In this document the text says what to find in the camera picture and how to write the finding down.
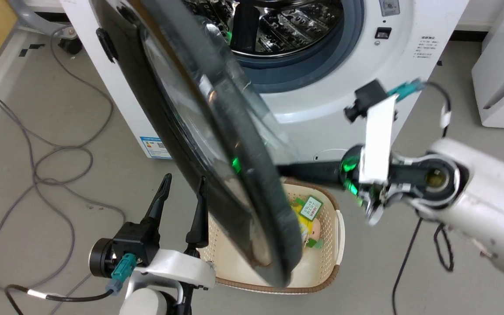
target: black cable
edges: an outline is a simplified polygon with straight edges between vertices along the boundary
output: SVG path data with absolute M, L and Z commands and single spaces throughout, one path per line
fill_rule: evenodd
M 440 92 L 440 94 L 442 94 L 442 96 L 444 97 L 444 113 L 452 112 L 452 101 L 450 100 L 450 95 L 448 95 L 448 92 L 442 86 L 434 82 L 425 82 L 425 86 L 431 86 L 435 90 Z M 448 125 L 442 128 L 442 138 L 446 137 L 447 131 Z M 406 251 L 406 255 L 404 255 L 404 261 L 400 266 L 400 271 L 398 271 L 398 276 L 396 277 L 396 282 L 394 283 L 394 288 L 392 289 L 392 311 L 394 311 L 394 315 L 398 315 L 398 313 L 396 312 L 396 289 L 398 289 L 398 283 L 400 283 L 400 278 L 402 278 L 402 274 L 404 273 L 404 268 L 406 267 L 406 263 L 408 262 L 408 258 L 410 257 L 412 246 L 414 241 L 416 240 L 417 233 L 420 230 L 421 223 L 423 221 L 434 222 L 433 220 L 422 218 L 418 209 L 416 209 L 416 214 L 419 217 L 419 220 L 417 222 L 416 229 L 413 231 L 412 239 L 409 242 L 408 250 Z M 441 248 L 438 245 L 438 233 L 442 233 L 442 237 L 444 238 L 444 242 L 446 243 L 449 260 L 448 266 L 446 265 L 445 260 L 442 257 Z M 448 235 L 446 234 L 444 223 L 438 224 L 438 227 L 433 235 L 433 242 L 437 250 L 438 261 L 448 273 L 452 273 L 452 271 L 454 270 L 454 253 L 452 253 L 452 246 L 450 245 L 450 240 L 448 239 Z
M 11 289 L 20 291 L 22 293 L 27 293 L 28 294 L 28 287 L 23 287 L 22 285 L 16 285 L 16 284 L 10 284 L 5 287 L 5 296 L 9 300 L 10 304 L 13 306 L 14 310 L 18 315 L 23 315 L 21 309 L 18 307 L 17 303 L 14 301 L 12 295 L 11 295 Z M 101 299 L 104 299 L 105 297 L 110 296 L 112 293 L 114 293 L 113 290 L 108 290 L 106 293 L 103 293 L 101 295 L 95 295 L 93 297 L 58 297 L 56 295 L 46 295 L 44 299 L 50 300 L 50 301 L 59 301 L 59 302 L 91 302 L 91 301 L 98 301 Z
M 89 199 L 89 198 L 87 198 L 85 196 L 82 196 L 82 195 L 80 195 L 80 194 L 72 191 L 66 185 L 68 183 L 72 183 L 72 182 L 74 182 L 74 181 L 82 178 L 91 169 L 92 164 L 93 164 L 93 156 L 92 156 L 92 153 L 90 152 L 90 150 L 87 149 L 87 148 L 85 148 L 85 146 L 88 145 L 88 144 L 90 144 L 90 143 L 92 143 L 92 141 L 94 141 L 94 139 L 96 139 L 104 131 L 104 129 L 106 128 L 106 126 L 110 122 L 110 119 L 112 118 L 112 114 L 114 113 L 114 102 L 112 101 L 112 99 L 108 95 L 106 95 L 106 93 L 104 93 L 103 91 L 101 91 L 100 89 L 98 89 L 96 86 L 90 84 L 86 80 L 83 80 L 82 78 L 79 78 L 75 74 L 71 73 L 67 68 L 65 68 L 65 66 L 62 64 L 62 62 L 60 62 L 60 60 L 56 56 L 56 52 L 54 50 L 54 38 L 56 37 L 57 32 L 59 32 L 61 30 L 64 30 L 65 28 L 68 28 L 69 26 L 70 25 L 65 25 L 65 26 L 62 26 L 61 28 L 58 28 L 54 32 L 54 34 L 52 34 L 52 36 L 50 36 L 50 52 L 52 52 L 52 56 L 53 56 L 54 60 L 56 60 L 56 62 L 62 68 L 62 70 L 64 70 L 66 73 L 68 73 L 70 76 L 72 76 L 73 78 L 75 78 L 79 82 L 81 82 L 81 83 L 85 84 L 86 86 L 90 87 L 92 90 L 96 91 L 102 97 L 104 97 L 106 99 L 106 101 L 108 102 L 108 105 L 109 105 L 109 110 L 108 110 L 108 115 L 106 116 L 106 119 L 105 119 L 104 123 L 101 125 L 101 127 L 88 140 L 82 142 L 80 145 L 59 145 L 59 144 L 50 142 L 50 141 L 42 138 L 40 135 L 38 135 L 38 134 L 32 132 L 30 129 L 26 128 L 22 124 L 22 122 L 20 121 L 20 119 L 18 118 L 18 116 L 7 106 L 7 104 L 5 104 L 4 101 L 0 100 L 0 109 L 2 109 L 3 112 L 15 124 L 17 124 L 17 126 L 20 128 L 20 130 L 21 130 L 21 132 L 22 132 L 22 134 L 24 136 L 24 139 L 26 140 L 26 144 L 28 146 L 29 164 L 30 164 L 30 168 L 31 168 L 31 185 L 28 188 L 26 188 L 26 190 L 24 190 L 24 192 L 20 196 L 18 196 L 18 198 L 12 203 L 12 205 L 9 207 L 9 209 L 4 214 L 2 220 L 0 221 L 0 232 L 1 232 L 2 228 L 4 227 L 4 224 L 6 223 L 9 215 L 16 209 L 16 206 L 23 200 L 23 198 L 30 191 L 32 191 L 32 190 L 34 190 L 36 192 L 36 194 L 40 197 L 40 199 L 51 210 L 53 210 L 54 213 L 56 213 L 59 217 L 61 217 L 66 222 L 66 224 L 68 225 L 68 227 L 70 228 L 71 244 L 70 244 L 70 248 L 68 250 L 68 254 L 66 256 L 66 259 L 64 259 L 64 262 L 62 263 L 62 265 L 60 265 L 60 267 L 58 267 L 58 269 L 56 269 L 56 271 L 54 271 L 53 273 L 51 273 L 47 277 L 44 277 L 44 279 L 42 279 L 41 281 L 38 281 L 37 283 L 34 283 L 33 285 L 30 285 L 29 286 L 30 288 L 36 288 L 36 287 L 38 287 L 40 285 L 43 285 L 44 283 L 47 283 L 48 281 L 54 279 L 54 277 L 56 277 L 59 273 L 61 273 L 63 271 L 63 269 L 66 267 L 66 265 L 68 264 L 68 262 L 70 261 L 70 259 L 71 259 L 71 256 L 73 254 L 74 244 L 75 244 L 75 230 L 74 230 L 73 224 L 71 223 L 70 219 L 64 213 L 62 213 L 62 211 L 60 211 L 60 209 L 58 209 L 52 202 L 50 202 L 42 194 L 42 192 L 40 192 L 40 189 L 38 188 L 38 186 L 40 184 L 44 184 L 44 185 L 48 185 L 48 186 L 60 186 L 60 187 L 64 188 L 65 190 L 67 190 L 68 192 L 70 192 L 75 197 L 77 197 L 77 198 L 79 198 L 81 200 L 84 200 L 85 202 L 92 203 L 94 205 L 98 205 L 98 206 L 101 206 L 101 207 L 104 207 L 104 208 L 107 208 L 107 209 L 111 209 L 111 210 L 119 213 L 120 216 L 122 217 L 122 224 L 124 222 L 126 222 L 126 214 L 120 208 L 112 206 L 112 205 L 108 205 L 106 203 L 102 203 L 102 202 L 99 202 L 99 201 L 95 201 L 95 200 Z M 42 141 L 42 142 L 44 142 L 44 143 L 52 146 L 54 149 L 52 151 L 48 152 L 47 154 L 45 154 L 44 156 L 42 156 L 40 159 L 34 160 L 34 153 L 33 153 L 33 150 L 32 150 L 32 143 L 31 143 L 31 140 L 30 140 L 30 136 L 32 136 L 34 138 L 37 138 L 38 140 L 40 140 L 40 141 Z M 50 155 L 56 154 L 57 152 L 61 152 L 61 151 L 64 151 L 64 150 L 81 150 L 81 151 L 85 152 L 86 154 L 88 154 L 89 163 L 88 163 L 88 166 L 86 167 L 86 169 L 84 171 L 82 171 L 79 175 L 76 175 L 76 176 L 74 176 L 74 177 L 72 177 L 70 179 L 66 179 L 64 181 L 58 181 L 57 179 L 53 179 L 53 178 L 41 178 L 38 175 L 38 166 L 40 165 L 40 163 L 43 160 L 45 160 L 48 157 L 50 157 Z M 82 279 L 82 281 L 80 281 L 72 290 L 70 290 L 66 294 L 66 297 L 68 297 L 69 295 L 71 295 L 76 289 L 78 289 L 90 277 L 91 277 L 91 274 L 86 275 Z M 14 285 L 14 287 L 11 287 L 11 289 L 17 289 L 18 287 L 21 287 L 21 286 Z M 8 290 L 6 288 L 2 287 L 1 285 L 0 285 L 0 291 L 5 291 L 6 296 L 9 298 Z M 50 312 L 51 315 L 53 315 L 57 311 L 58 307 L 60 307 L 60 305 L 61 305 L 61 303 L 63 301 L 59 301 L 59 302 L 60 303 L 58 303 L 58 305 L 56 305 L 56 307 L 54 307 L 54 309 Z M 12 302 L 12 305 L 13 305 L 13 308 L 17 311 L 18 309 L 16 307 L 16 304 L 14 304 Z

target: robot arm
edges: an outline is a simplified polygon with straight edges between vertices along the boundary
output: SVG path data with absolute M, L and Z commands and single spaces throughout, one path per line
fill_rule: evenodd
M 390 151 L 394 104 L 423 86 L 416 80 L 384 92 L 376 80 L 367 84 L 344 110 L 350 121 L 367 119 L 364 145 L 352 147 L 340 161 L 278 168 L 288 177 L 349 190 L 371 225 L 391 204 L 408 203 L 422 217 L 460 231 L 504 273 L 504 162 L 446 138 L 421 157 Z

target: washing machine door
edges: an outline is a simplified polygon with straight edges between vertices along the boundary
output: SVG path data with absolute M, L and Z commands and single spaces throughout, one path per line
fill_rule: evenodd
M 103 47 L 190 186 L 207 178 L 226 235 L 270 285 L 288 285 L 302 243 L 274 163 L 294 152 L 218 28 L 179 0 L 98 4 Z

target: laundry basket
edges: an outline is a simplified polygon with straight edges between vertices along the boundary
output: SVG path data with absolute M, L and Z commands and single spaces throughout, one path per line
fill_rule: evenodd
M 283 189 L 290 201 L 314 196 L 323 205 L 316 216 L 321 223 L 320 249 L 306 248 L 300 263 L 292 272 L 288 287 L 270 287 L 246 263 L 237 249 L 210 217 L 210 245 L 200 249 L 201 258 L 215 266 L 218 284 L 247 291 L 271 294 L 306 294 L 328 287 L 338 275 L 345 245 L 345 228 L 338 203 L 330 193 L 318 186 L 285 180 Z

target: floor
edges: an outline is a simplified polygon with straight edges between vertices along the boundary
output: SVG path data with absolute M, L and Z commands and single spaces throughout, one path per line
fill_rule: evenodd
M 52 60 L 48 46 L 30 50 L 21 80 L 5 101 L 24 124 L 44 137 L 62 144 L 76 144 L 88 138 L 106 115 L 106 103 L 94 92 L 72 80 Z M 432 80 L 442 84 L 454 100 L 450 137 L 504 160 L 504 129 L 484 128 L 476 110 L 470 69 L 480 54 L 480 45 L 452 42 L 437 66 Z M 89 82 L 104 88 L 84 53 L 69 59 L 58 57 Z M 404 155 L 419 155 L 440 131 L 440 96 L 425 91 L 401 131 L 395 148 Z M 160 228 L 161 246 L 184 249 L 184 235 L 190 226 L 196 199 L 172 161 L 144 156 L 118 113 L 104 133 L 88 148 L 94 166 L 86 177 L 70 185 L 72 190 L 99 201 L 121 207 L 128 220 L 138 220 L 146 211 L 154 189 L 164 174 L 174 177 L 170 198 Z M 51 148 L 34 141 L 35 157 Z M 44 176 L 66 178 L 88 163 L 82 152 L 56 155 L 40 166 Z M 0 114 L 0 219 L 6 209 L 30 183 L 28 151 L 19 129 Z M 76 243 L 71 262 L 41 291 L 64 294 L 88 274 L 87 256 L 94 242 L 111 237 L 120 226 L 120 217 L 69 195 L 59 187 L 42 187 L 72 219 Z M 346 220 L 346 251 L 333 285 L 320 293 L 304 296 L 276 296 L 215 287 L 194 294 L 196 314 L 392 314 L 390 293 L 404 252 L 416 224 L 413 211 L 397 205 L 386 212 L 376 227 L 364 223 L 364 215 L 346 193 L 334 191 Z M 447 274 L 439 265 L 432 242 L 434 225 L 424 225 L 412 250 L 404 277 L 398 287 L 400 315 L 488 315 L 504 314 L 504 275 L 478 255 L 464 239 L 452 235 L 456 267 Z M 66 257 L 70 235 L 66 224 L 30 193 L 0 235 L 0 283 L 29 285 L 56 269 Z M 94 295 L 104 290 L 106 280 L 91 278 L 76 296 Z M 26 314 L 46 314 L 55 306 L 16 294 Z M 92 303 L 62 305 L 57 314 L 115 314 L 122 297 Z M 0 315 L 13 310 L 0 292 Z

